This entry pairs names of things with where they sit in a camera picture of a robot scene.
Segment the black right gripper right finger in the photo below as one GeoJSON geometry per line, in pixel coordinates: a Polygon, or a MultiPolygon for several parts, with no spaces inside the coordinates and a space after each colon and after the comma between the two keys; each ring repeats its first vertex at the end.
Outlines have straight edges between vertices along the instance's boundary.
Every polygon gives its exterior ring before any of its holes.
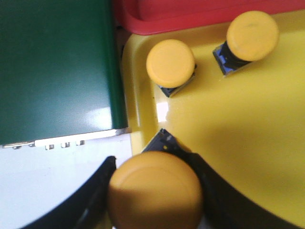
{"type": "Polygon", "coordinates": [[[217,229],[298,229],[263,209],[227,183],[197,153],[188,163],[199,177],[205,197],[205,213],[217,229]]]}

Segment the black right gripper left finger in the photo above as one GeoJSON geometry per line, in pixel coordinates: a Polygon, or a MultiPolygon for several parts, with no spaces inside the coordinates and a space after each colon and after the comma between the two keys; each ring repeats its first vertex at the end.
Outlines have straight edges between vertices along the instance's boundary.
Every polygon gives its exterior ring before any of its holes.
{"type": "Polygon", "coordinates": [[[54,209],[24,226],[25,229],[78,229],[95,212],[103,213],[116,157],[108,156],[93,175],[54,209]]]}

